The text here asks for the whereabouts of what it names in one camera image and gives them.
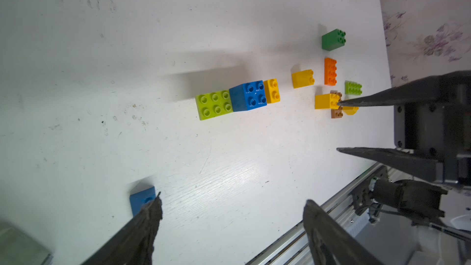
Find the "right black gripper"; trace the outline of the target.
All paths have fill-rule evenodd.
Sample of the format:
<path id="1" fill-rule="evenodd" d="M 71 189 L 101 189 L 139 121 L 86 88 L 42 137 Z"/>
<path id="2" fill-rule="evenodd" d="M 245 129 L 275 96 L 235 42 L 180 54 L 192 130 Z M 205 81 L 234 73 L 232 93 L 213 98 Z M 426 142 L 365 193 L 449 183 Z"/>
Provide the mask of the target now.
<path id="1" fill-rule="evenodd" d="M 395 106 L 395 145 L 413 153 L 367 147 L 341 147 L 338 152 L 370 159 L 432 183 L 471 184 L 470 71 L 425 77 L 339 105 Z"/>

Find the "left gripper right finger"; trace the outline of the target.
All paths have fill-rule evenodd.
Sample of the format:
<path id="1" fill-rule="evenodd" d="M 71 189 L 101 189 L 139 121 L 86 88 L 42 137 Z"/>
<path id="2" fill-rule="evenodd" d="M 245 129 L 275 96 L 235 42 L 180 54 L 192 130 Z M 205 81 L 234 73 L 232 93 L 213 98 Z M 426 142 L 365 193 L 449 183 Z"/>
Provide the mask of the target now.
<path id="1" fill-rule="evenodd" d="M 307 200 L 304 207 L 303 225 L 316 265 L 381 263 L 311 199 Z"/>

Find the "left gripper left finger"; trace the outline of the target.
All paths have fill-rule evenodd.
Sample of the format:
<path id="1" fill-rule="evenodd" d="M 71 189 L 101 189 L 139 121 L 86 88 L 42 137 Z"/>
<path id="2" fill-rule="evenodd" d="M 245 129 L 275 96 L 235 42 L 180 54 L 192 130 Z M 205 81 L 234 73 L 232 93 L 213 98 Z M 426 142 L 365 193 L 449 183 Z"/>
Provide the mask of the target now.
<path id="1" fill-rule="evenodd" d="M 105 243 L 85 265 L 150 265 L 154 241 L 163 219 L 160 194 Z"/>

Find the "blue sloped lego brick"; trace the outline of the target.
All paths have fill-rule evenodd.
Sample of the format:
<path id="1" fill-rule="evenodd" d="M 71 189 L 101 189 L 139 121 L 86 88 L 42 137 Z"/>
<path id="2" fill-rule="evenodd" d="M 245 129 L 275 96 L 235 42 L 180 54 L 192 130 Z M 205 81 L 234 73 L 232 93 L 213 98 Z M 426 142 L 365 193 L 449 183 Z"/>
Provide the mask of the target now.
<path id="1" fill-rule="evenodd" d="M 130 195 L 130 205 L 133 217 L 135 217 L 146 204 L 157 197 L 154 186 Z"/>

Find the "lime green lego plate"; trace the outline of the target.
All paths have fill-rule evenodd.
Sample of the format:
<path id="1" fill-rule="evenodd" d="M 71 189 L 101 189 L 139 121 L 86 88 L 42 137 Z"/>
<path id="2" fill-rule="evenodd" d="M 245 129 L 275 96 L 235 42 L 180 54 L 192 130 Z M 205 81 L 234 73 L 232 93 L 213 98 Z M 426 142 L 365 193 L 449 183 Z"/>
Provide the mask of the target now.
<path id="1" fill-rule="evenodd" d="M 233 113 L 233 105 L 228 90 L 200 94 L 195 100 L 200 120 Z"/>

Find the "yellow sloped lego brick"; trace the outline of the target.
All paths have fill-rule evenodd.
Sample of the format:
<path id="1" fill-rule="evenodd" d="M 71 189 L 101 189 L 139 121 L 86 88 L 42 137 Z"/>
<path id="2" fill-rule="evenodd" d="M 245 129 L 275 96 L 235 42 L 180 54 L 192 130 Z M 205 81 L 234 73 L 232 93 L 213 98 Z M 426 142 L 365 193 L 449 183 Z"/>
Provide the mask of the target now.
<path id="1" fill-rule="evenodd" d="M 280 102 L 280 92 L 277 79 L 265 80 L 264 89 L 268 104 Z"/>

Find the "blue square lego brick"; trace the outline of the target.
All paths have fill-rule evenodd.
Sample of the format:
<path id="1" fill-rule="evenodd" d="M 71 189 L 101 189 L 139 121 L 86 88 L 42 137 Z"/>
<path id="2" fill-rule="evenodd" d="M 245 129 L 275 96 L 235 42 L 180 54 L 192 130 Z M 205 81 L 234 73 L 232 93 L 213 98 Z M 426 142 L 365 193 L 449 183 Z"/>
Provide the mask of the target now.
<path id="1" fill-rule="evenodd" d="M 262 80 L 243 83 L 229 89 L 234 112 L 248 111 L 267 105 L 265 87 Z"/>

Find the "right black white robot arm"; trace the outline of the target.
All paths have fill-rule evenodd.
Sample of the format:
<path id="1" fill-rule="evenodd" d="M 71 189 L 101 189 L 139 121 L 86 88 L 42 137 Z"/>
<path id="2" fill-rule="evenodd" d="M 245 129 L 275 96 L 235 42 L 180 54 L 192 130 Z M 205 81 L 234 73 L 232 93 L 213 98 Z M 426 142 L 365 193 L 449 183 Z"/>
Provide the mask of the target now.
<path id="1" fill-rule="evenodd" d="M 471 187 L 471 74 L 456 71 L 341 102 L 343 108 L 391 106 L 395 148 L 344 147 L 342 153 L 371 159 L 411 175 L 379 180 L 370 197 L 393 207 L 415 225 L 469 242 L 471 232 L 442 222 L 440 200 L 448 186 Z"/>

